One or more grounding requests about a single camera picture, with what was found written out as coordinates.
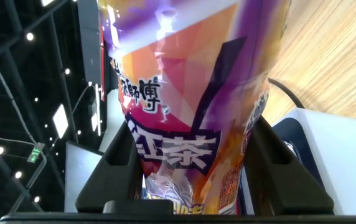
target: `exit sign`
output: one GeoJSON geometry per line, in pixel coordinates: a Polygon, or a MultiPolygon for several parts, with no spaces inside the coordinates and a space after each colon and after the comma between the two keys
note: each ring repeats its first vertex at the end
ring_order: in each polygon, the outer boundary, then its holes
{"type": "Polygon", "coordinates": [[[42,152],[43,148],[45,147],[44,143],[37,143],[33,150],[31,150],[31,153],[29,157],[27,158],[28,162],[35,163],[36,160],[39,158],[40,153],[42,152]]]}

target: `wooden wall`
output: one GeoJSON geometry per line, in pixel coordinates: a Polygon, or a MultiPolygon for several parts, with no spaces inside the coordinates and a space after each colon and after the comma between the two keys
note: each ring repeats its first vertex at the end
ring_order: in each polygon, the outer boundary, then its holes
{"type": "MultiPolygon", "coordinates": [[[[356,0],[293,0],[279,60],[269,73],[310,110],[356,118],[356,0]]],[[[271,85],[271,124],[294,108],[271,85]]]]}

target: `black plastic bracket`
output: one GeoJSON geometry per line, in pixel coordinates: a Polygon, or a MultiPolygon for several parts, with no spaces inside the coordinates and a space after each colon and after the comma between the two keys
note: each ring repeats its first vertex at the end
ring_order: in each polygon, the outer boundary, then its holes
{"type": "Polygon", "coordinates": [[[244,165],[255,215],[333,214],[333,200],[262,117],[244,165]]]}

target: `black holder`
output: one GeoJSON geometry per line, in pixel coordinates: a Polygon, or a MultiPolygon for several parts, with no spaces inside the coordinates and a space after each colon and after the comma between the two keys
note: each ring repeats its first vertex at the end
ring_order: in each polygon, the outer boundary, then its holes
{"type": "MultiPolygon", "coordinates": [[[[260,118],[245,153],[244,165],[255,215],[332,214],[333,201],[260,118]]],[[[76,201],[79,212],[103,211],[106,202],[137,202],[142,170],[126,123],[123,123],[76,201]]]]}

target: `purple label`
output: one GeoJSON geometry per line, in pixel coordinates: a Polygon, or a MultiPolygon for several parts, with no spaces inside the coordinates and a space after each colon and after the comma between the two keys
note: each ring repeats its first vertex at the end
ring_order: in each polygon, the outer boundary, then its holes
{"type": "Polygon", "coordinates": [[[207,175],[217,155],[221,131],[165,132],[141,126],[130,115],[126,120],[144,161],[166,161],[171,169],[197,169],[207,175]]]}

